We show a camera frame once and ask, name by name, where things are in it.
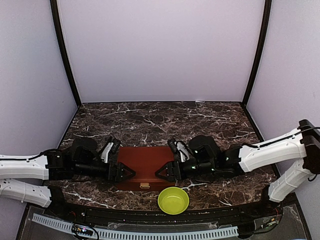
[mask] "cable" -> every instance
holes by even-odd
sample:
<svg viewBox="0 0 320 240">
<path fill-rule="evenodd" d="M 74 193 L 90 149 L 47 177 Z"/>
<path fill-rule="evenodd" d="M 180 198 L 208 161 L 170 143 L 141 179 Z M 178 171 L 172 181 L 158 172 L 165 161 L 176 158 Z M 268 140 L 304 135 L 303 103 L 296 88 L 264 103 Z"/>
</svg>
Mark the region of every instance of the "cable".
<svg viewBox="0 0 320 240">
<path fill-rule="evenodd" d="M 27 161 L 27 160 L 33 160 L 33 159 L 39 158 L 42 155 L 45 155 L 47 153 L 57 152 L 57 151 L 59 151 L 59 150 L 56 149 L 56 148 L 52 148 L 52 149 L 48 149 L 48 150 L 42 151 L 38 155 L 33 156 L 31 158 L 0 158 L 0 161 Z"/>
<path fill-rule="evenodd" d="M 299 134 L 302 134 L 304 132 L 307 132 L 307 131 L 310 131 L 310 130 L 314 130 L 314 129 L 320 129 L 320 126 L 315 126 L 315 127 L 310 127 L 310 128 L 307 128 L 305 130 L 301 130 L 295 134 L 292 134 L 292 135 L 289 135 L 289 136 L 286 136 L 286 137 L 283 137 L 283 138 L 280 138 L 280 139 L 277 139 L 277 140 L 274 140 L 274 141 L 271 141 L 271 142 L 267 142 L 265 144 L 262 144 L 262 145 L 252 145 L 252 144 L 249 144 L 249 143 L 243 143 L 242 146 L 248 146 L 250 148 L 254 148 L 254 149 L 260 149 L 260 148 L 264 148 L 264 147 L 267 147 L 271 144 L 275 144 L 275 143 L 278 143 L 278 142 L 281 142 L 283 140 L 286 140 L 286 139 L 289 139 L 289 138 L 293 138 Z"/>
<path fill-rule="evenodd" d="M 86 224 L 83 224 L 83 223 L 80 223 L 80 224 L 78 224 L 78 225 L 81 225 L 81 226 L 84 226 L 84 227 L 87 227 L 87 228 L 92 229 L 92 230 L 95 232 L 95 234 L 96 234 L 96 240 L 99 240 L 99 239 L 100 239 L 99 233 L 98 233 L 98 231 L 97 231 L 94 227 L 89 226 L 89 225 L 86 225 Z M 77 234 L 77 232 L 72 232 L 72 233 L 75 234 L 78 239 L 84 239 L 84 238 L 85 238 L 85 237 L 83 237 L 83 236 L 79 236 L 79 235 Z"/>
<path fill-rule="evenodd" d="M 272 230 L 274 230 L 279 224 L 280 224 L 280 221 L 282 220 L 283 218 L 283 214 L 284 214 L 284 210 L 283 210 L 283 201 L 281 203 L 281 208 L 282 208 L 282 215 L 279 215 L 279 211 L 277 208 L 275 208 L 275 211 L 276 211 L 276 217 L 274 220 L 277 219 L 278 216 L 280 216 L 279 220 L 277 221 L 277 223 L 270 229 L 266 230 L 266 231 L 258 231 L 260 230 L 260 228 L 254 230 L 254 231 L 251 231 L 251 232 L 238 232 L 240 235 L 258 235 L 258 234 L 266 234 L 266 233 L 269 233 L 271 232 Z"/>
<path fill-rule="evenodd" d="M 74 221 L 77 220 L 77 215 L 74 211 L 70 211 L 69 214 L 72 214 L 74 216 Z"/>
<path fill-rule="evenodd" d="M 37 156 L 33 156 L 33 157 L 29 158 L 29 160 L 33 160 L 33 159 L 39 158 L 39 157 L 41 157 L 42 155 L 45 155 L 45 154 L 47 154 L 47 153 L 57 152 L 57 151 L 58 151 L 58 149 L 56 149 L 56 148 L 48 149 L 48 150 L 45 150 L 45 151 L 40 152 Z"/>
<path fill-rule="evenodd" d="M 318 174 L 315 174 L 312 179 L 310 179 L 310 177 L 308 177 L 308 181 L 313 182 L 314 180 L 316 180 L 317 176 L 318 176 Z"/>
</svg>

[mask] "yellow bowl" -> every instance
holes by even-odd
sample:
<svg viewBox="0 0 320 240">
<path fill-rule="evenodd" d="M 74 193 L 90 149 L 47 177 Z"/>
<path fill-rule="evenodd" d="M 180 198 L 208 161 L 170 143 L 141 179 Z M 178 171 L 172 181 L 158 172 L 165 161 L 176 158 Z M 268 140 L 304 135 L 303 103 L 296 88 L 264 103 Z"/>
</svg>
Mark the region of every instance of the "yellow bowl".
<svg viewBox="0 0 320 240">
<path fill-rule="evenodd" d="M 166 214 L 181 214 L 189 205 L 189 196 L 179 187 L 168 187 L 160 192 L 158 205 Z"/>
</svg>

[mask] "dark marble surface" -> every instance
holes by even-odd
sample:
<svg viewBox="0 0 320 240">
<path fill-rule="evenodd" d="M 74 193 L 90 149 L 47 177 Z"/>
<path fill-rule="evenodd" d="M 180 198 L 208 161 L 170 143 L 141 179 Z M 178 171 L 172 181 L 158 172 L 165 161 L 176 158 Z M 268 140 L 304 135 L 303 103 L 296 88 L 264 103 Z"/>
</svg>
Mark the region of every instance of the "dark marble surface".
<svg viewBox="0 0 320 240">
<path fill-rule="evenodd" d="M 122 146 L 165 146 L 171 137 L 188 142 L 197 135 L 214 137 L 223 150 L 243 142 L 258 142 L 238 103 L 89 103 L 79 109 L 60 148 L 69 147 L 80 137 L 95 139 L 101 148 L 109 135 L 120 139 Z M 232 179 L 200 176 L 180 181 L 177 186 L 189 195 L 188 210 L 199 210 L 259 201 L 262 189 L 275 179 L 271 166 L 265 166 Z M 78 176 L 44 184 L 60 186 L 70 203 L 122 210 L 159 210 L 158 192 L 119 191 L 99 178 Z"/>
</svg>

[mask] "white wall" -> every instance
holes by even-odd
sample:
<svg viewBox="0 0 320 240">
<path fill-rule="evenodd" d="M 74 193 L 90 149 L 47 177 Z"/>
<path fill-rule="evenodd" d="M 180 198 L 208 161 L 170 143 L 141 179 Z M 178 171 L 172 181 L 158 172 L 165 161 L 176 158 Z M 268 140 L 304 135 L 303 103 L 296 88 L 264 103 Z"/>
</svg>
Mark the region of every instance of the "white wall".
<svg viewBox="0 0 320 240">
<path fill-rule="evenodd" d="M 56 148 L 77 107 L 48 0 L 0 1 L 0 153 Z M 25 205 L 0 197 L 0 238 L 16 239 Z"/>
<path fill-rule="evenodd" d="M 264 138 L 320 126 L 320 1 L 273 0 L 268 33 L 248 109 Z M 291 161 L 278 164 L 281 173 Z M 296 190 L 313 239 L 320 239 L 320 179 Z"/>
<path fill-rule="evenodd" d="M 59 0 L 83 102 L 241 101 L 264 0 Z"/>
</svg>

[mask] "wooden box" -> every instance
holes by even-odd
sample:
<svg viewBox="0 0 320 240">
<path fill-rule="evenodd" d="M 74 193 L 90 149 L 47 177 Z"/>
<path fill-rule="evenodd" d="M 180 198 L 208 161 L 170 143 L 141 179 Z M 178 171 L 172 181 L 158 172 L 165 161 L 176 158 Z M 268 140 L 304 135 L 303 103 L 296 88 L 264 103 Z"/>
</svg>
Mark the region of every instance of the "wooden box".
<svg viewBox="0 0 320 240">
<path fill-rule="evenodd" d="M 135 176 L 116 184 L 122 191 L 162 191 L 175 185 L 155 176 L 174 155 L 168 146 L 120 147 L 117 161 L 136 172 Z"/>
</svg>

